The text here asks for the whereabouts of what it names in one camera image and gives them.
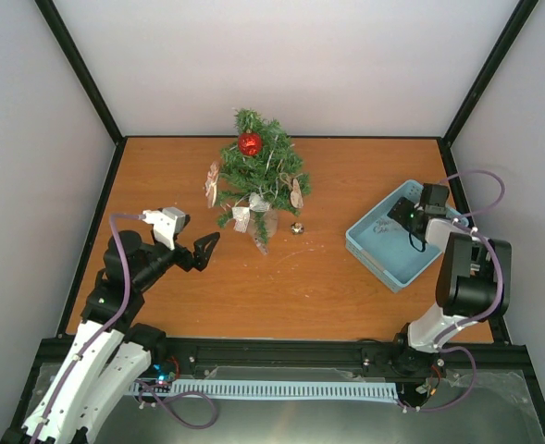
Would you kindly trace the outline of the clear battery box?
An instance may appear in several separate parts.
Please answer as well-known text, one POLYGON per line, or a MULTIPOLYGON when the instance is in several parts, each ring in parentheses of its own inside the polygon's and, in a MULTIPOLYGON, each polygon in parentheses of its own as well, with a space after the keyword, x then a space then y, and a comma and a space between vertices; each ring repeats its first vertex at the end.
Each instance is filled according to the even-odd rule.
POLYGON ((266 244, 258 236, 254 237, 254 243, 262 255, 268 255, 266 244))

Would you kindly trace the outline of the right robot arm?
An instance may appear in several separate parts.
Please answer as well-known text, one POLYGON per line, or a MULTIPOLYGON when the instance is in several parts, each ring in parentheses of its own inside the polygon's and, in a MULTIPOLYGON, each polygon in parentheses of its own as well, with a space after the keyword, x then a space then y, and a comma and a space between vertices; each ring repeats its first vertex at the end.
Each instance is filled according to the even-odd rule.
POLYGON ((442 252, 435 303, 393 340, 390 365, 402 376, 427 374, 450 339, 504 315, 510 303, 511 243, 465 226, 447 207, 448 198, 446 186, 425 183, 416 202, 401 198, 389 212, 411 241, 442 252))

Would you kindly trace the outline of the light blue plastic basket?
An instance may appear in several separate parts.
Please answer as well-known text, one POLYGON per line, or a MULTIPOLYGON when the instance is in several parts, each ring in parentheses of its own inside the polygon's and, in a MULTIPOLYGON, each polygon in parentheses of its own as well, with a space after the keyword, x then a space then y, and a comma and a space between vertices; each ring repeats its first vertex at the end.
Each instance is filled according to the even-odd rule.
POLYGON ((458 230, 452 221, 467 225, 467 219, 448 205, 449 195, 443 184, 405 181, 346 231, 347 250, 392 292, 408 287, 444 253, 458 230), (400 197, 415 203, 420 216, 416 229, 374 233, 373 225, 388 217, 400 197))

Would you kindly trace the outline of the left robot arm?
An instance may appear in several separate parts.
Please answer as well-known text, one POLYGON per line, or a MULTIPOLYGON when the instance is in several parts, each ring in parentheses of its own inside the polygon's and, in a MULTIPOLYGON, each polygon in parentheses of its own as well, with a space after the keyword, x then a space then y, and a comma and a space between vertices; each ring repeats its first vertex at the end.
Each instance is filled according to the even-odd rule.
POLYGON ((142 241, 132 230, 110 238, 68 354, 42 400, 4 443, 93 443, 105 420, 145 371, 168 361, 166 333, 135 322, 148 291, 173 266, 202 271, 220 235, 187 248, 142 241))

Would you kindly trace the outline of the white mesh bow ornament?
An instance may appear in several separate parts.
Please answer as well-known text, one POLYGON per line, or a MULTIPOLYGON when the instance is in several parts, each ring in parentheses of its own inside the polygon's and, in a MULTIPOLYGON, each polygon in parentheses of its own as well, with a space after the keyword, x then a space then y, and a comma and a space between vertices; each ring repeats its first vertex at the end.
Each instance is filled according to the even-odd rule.
POLYGON ((231 208, 231 216, 234 220, 234 230, 245 233, 249 226, 252 213, 265 213, 271 209, 271 204, 266 201, 259 193, 252 192, 249 195, 248 204, 240 206, 235 204, 231 208))

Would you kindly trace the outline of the silver script word ornament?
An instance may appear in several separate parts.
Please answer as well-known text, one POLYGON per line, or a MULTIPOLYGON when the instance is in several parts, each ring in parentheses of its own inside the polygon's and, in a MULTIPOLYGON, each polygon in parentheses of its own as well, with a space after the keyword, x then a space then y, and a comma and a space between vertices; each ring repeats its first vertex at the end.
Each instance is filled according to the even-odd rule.
POLYGON ((380 218, 373 225, 373 232, 376 234, 384 234, 392 231, 398 231, 401 229, 401 226, 392 220, 391 218, 380 218))

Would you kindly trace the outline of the red bauble ornament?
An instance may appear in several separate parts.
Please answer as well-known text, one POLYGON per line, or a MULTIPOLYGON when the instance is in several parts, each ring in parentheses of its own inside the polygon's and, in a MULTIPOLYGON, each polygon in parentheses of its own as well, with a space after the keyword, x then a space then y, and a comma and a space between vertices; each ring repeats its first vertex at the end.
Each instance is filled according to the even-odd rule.
POLYGON ((263 147, 262 138, 255 132, 244 132, 238 137, 238 149, 245 156, 259 154, 263 147))

